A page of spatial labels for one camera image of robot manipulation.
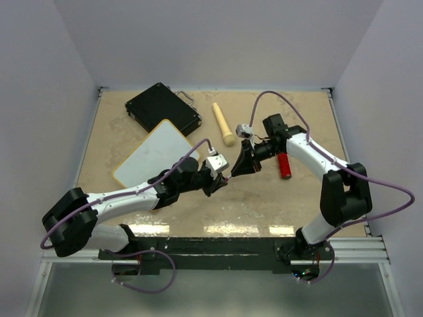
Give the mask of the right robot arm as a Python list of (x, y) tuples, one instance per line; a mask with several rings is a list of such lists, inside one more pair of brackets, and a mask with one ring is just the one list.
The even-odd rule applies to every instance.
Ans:
[(293, 253), (308, 260), (332, 231), (372, 210), (367, 171), (360, 163), (350, 164), (332, 156), (314, 144), (301, 126), (287, 126), (279, 114), (264, 119), (263, 126), (267, 137), (260, 143), (254, 142), (252, 127), (237, 126), (241, 152), (231, 176), (259, 172), (262, 161), (284, 153), (300, 161), (321, 181), (320, 213), (297, 230), (293, 243)]

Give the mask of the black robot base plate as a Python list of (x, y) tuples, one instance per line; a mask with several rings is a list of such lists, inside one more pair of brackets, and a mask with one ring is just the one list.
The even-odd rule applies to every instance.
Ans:
[(165, 269), (271, 271), (316, 277), (319, 265), (332, 260), (328, 242), (303, 247), (294, 237), (165, 238), (136, 237), (113, 255), (100, 251), (100, 260), (113, 261), (117, 274), (157, 275)]

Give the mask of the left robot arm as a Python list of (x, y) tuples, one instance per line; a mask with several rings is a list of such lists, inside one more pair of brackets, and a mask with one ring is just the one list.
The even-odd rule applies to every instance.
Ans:
[(227, 185), (223, 171), (228, 166), (223, 155), (209, 156), (203, 163), (186, 157), (132, 188), (102, 194), (70, 189), (42, 217), (47, 234), (41, 247), (53, 249), (60, 258), (93, 246), (130, 259), (137, 251), (133, 233), (126, 225), (108, 227), (104, 222), (136, 211), (168, 207), (186, 192), (202, 190), (210, 196)]

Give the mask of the yellow framed whiteboard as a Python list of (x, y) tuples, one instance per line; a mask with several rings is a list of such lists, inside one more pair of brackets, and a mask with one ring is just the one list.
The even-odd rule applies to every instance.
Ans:
[(123, 188), (146, 186), (163, 170), (172, 168), (194, 145), (168, 119), (162, 120), (112, 171)]

